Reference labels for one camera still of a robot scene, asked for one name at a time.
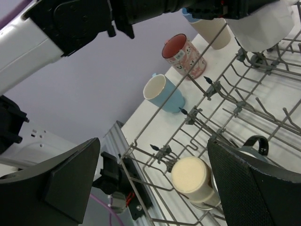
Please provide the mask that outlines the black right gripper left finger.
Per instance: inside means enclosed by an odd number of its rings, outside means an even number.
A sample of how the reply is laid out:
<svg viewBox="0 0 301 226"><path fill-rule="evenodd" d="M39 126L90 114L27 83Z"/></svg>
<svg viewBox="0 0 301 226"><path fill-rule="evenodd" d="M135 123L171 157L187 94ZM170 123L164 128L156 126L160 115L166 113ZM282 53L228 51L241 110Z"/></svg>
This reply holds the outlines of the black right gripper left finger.
<svg viewBox="0 0 301 226"><path fill-rule="evenodd" d="M0 178L2 226L82 224L100 154L98 138Z"/></svg>

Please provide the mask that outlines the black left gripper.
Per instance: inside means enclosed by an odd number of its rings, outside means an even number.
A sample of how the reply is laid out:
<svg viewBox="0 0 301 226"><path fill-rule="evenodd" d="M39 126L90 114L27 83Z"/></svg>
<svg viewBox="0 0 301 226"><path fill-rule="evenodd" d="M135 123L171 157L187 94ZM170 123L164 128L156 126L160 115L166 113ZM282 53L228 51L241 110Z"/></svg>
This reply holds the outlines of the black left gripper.
<svg viewBox="0 0 301 226"><path fill-rule="evenodd" d="M274 0L167 0L164 12L173 13L185 8L195 19L239 20L274 2Z"/></svg>

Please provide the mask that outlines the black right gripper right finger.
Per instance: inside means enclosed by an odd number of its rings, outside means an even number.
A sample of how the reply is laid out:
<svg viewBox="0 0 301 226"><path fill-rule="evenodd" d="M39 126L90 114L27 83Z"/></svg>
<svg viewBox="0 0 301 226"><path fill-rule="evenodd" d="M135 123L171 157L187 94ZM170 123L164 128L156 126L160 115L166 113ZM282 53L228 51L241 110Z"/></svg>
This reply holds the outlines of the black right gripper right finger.
<svg viewBox="0 0 301 226"><path fill-rule="evenodd" d="M229 226L299 226L301 175L216 139L207 151Z"/></svg>

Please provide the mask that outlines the beige plastic tumbler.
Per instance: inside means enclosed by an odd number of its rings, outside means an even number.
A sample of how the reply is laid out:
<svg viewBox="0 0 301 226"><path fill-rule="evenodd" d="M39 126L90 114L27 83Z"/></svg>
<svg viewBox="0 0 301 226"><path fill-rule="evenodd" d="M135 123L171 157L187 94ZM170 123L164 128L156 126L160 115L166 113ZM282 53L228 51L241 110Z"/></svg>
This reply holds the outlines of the beige plastic tumbler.
<svg viewBox="0 0 301 226"><path fill-rule="evenodd" d="M190 22L190 25L208 44L215 38L215 41L211 44L211 47L215 50L222 49L230 43L231 35L226 26L226 21L222 18L198 20Z"/></svg>

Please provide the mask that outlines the blue plastic tumbler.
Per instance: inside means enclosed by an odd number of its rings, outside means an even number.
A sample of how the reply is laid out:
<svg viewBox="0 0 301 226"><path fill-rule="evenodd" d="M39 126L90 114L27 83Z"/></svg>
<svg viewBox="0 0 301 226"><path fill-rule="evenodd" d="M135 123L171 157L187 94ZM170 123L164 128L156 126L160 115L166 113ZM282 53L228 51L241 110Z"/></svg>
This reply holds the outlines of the blue plastic tumbler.
<svg viewBox="0 0 301 226"><path fill-rule="evenodd" d="M197 19L197 18L193 18L192 14L188 13L186 8L182 8L182 15L186 18L186 20L189 23L195 23L195 22L200 20L200 19Z"/></svg>

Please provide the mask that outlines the dark grey mug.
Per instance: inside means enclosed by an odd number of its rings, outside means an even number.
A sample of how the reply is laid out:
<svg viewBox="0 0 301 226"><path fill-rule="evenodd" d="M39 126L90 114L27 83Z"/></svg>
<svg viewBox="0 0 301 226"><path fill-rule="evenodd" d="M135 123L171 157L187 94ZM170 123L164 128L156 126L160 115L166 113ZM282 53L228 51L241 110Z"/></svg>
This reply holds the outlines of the dark grey mug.
<svg viewBox="0 0 301 226"><path fill-rule="evenodd" d="M269 163L269 160L267 159L269 154L269 142L266 137L261 135L251 136L243 143L242 146L238 146L233 139L230 139L229 142L230 144L226 144L225 142L222 142L214 137L211 137L207 142L208 157L211 166L212 186L217 194L219 194L218 186L215 179L213 163L209 153L213 150L213 148L210 147L211 143L218 144L221 147L226 147L226 149L230 149L232 152L234 151L234 153L243 153L244 155L248 155L265 163Z"/></svg>

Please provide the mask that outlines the pink ghost pattern mug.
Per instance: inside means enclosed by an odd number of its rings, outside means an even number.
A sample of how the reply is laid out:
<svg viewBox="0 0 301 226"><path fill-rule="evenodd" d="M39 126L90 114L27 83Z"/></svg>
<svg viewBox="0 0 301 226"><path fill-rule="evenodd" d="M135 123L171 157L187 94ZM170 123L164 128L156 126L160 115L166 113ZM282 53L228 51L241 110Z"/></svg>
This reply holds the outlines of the pink ghost pattern mug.
<svg viewBox="0 0 301 226"><path fill-rule="evenodd" d="M196 79L206 69L206 60L183 33L177 34L165 42L162 57L186 79Z"/></svg>

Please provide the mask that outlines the white faceted ceramic mug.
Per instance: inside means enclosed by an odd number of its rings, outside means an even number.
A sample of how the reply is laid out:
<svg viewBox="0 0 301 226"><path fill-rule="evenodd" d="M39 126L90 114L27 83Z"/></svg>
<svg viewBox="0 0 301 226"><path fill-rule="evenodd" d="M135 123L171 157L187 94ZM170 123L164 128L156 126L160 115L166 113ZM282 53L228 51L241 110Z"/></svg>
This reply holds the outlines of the white faceted ceramic mug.
<svg viewBox="0 0 301 226"><path fill-rule="evenodd" d="M245 51L261 52L278 44L293 29L292 5L296 2L295 0L275 1L247 17L225 21Z"/></svg>

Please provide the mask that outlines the light blue faceted mug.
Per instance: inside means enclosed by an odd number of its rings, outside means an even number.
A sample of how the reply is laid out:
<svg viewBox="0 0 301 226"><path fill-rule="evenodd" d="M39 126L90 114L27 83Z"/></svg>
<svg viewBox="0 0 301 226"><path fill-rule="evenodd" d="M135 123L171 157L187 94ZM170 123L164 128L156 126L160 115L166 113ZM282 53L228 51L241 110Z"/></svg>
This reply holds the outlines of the light blue faceted mug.
<svg viewBox="0 0 301 226"><path fill-rule="evenodd" d="M179 113L185 106L181 91L163 74L154 74L143 89L146 100L168 113Z"/></svg>

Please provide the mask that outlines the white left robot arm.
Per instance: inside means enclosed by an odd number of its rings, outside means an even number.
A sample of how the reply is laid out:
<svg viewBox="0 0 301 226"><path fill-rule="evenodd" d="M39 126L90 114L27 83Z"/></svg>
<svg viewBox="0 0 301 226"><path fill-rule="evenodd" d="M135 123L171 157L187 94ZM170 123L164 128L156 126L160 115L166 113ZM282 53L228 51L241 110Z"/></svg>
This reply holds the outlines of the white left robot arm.
<svg viewBox="0 0 301 226"><path fill-rule="evenodd" d="M24 0L0 21L0 92L48 64L68 57L99 33L186 9L195 19L243 19L270 0Z"/></svg>

